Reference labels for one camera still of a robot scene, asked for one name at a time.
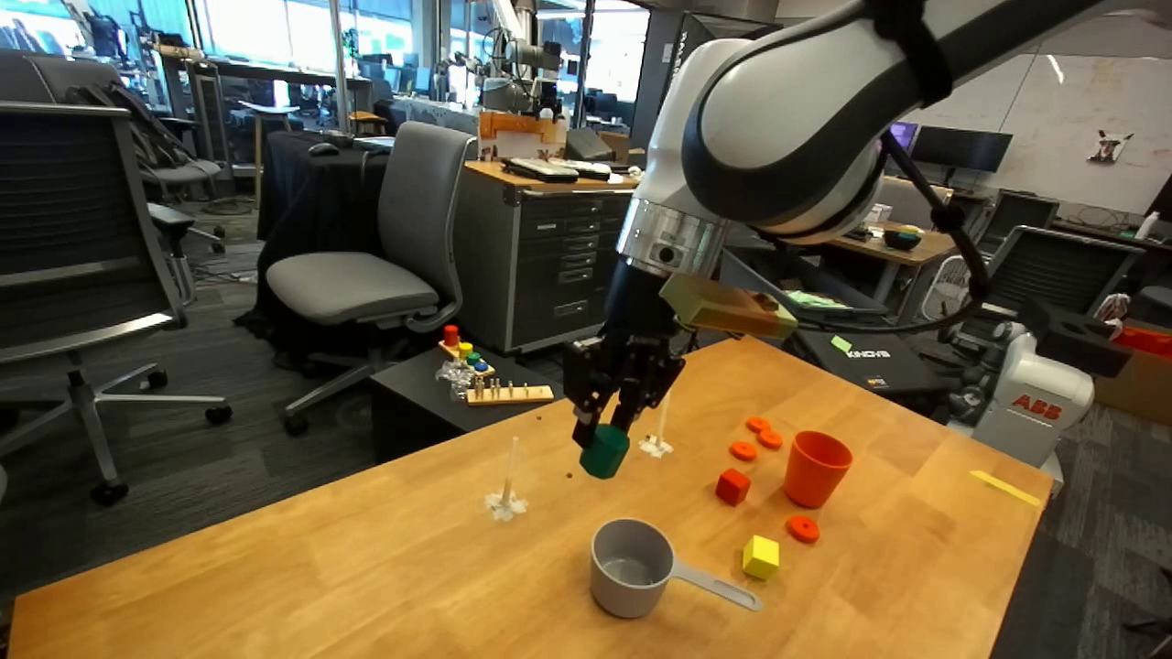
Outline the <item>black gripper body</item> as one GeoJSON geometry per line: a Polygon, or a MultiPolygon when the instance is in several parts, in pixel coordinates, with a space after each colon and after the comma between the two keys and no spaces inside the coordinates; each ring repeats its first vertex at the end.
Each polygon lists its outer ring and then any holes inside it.
{"type": "Polygon", "coordinates": [[[580,410],[600,410],[614,390],[626,390],[632,410],[668,396],[680,355],[669,349],[679,322],[658,289],[663,274],[632,265],[614,268],[605,327],[564,349],[564,396],[580,410]]]}

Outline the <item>white ABB robot base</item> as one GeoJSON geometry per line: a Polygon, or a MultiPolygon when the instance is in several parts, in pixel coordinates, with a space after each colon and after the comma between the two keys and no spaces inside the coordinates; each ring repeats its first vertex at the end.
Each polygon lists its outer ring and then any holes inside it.
{"type": "Polygon", "coordinates": [[[1036,353],[1020,322],[995,331],[1000,371],[973,434],[1024,466],[1052,466],[1059,439],[1092,410],[1094,381],[1036,353]]]}

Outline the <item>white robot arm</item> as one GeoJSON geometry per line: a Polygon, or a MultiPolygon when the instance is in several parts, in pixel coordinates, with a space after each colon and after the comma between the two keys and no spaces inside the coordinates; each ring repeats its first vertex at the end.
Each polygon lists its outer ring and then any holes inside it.
{"type": "Polygon", "coordinates": [[[764,35],[698,45],[658,105],[605,327],[566,353],[576,442],[620,445],[668,396],[680,373],[679,331],[773,335],[791,327],[777,303],[710,277],[725,227],[786,244],[847,233],[898,155],[898,117],[1094,5],[841,0],[764,35]]]}

